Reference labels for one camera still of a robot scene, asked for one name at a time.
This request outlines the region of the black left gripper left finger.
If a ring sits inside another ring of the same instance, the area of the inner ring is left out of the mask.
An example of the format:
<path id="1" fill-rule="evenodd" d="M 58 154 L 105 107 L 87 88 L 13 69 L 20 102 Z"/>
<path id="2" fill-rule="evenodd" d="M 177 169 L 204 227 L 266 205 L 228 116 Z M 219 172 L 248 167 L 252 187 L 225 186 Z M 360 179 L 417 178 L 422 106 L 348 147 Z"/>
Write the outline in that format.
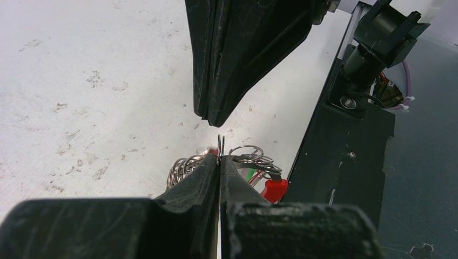
<path id="1" fill-rule="evenodd" d="M 1 224 L 1 258 L 216 258 L 219 161 L 155 199 L 27 200 Z"/>

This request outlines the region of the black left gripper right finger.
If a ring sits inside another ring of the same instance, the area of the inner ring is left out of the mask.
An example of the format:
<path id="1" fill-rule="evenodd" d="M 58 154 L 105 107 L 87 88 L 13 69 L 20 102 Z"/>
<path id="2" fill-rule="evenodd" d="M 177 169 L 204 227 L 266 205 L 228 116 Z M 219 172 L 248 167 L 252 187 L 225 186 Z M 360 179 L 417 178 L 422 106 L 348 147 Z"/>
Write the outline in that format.
<path id="1" fill-rule="evenodd" d="M 357 207 L 272 204 L 220 161 L 222 258 L 384 258 L 376 230 Z"/>

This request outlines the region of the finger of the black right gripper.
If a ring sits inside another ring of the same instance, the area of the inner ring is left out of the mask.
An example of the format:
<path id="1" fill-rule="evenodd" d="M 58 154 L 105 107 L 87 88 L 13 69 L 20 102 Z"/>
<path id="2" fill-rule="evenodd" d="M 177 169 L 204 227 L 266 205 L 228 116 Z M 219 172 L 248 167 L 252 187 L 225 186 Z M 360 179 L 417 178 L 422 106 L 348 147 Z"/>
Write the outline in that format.
<path id="1" fill-rule="evenodd" d="M 204 118 L 222 126 L 244 95 L 307 38 L 316 1 L 223 1 Z"/>
<path id="2" fill-rule="evenodd" d="M 193 108 L 204 120 L 217 120 L 214 83 L 222 1 L 186 1 L 193 58 Z"/>

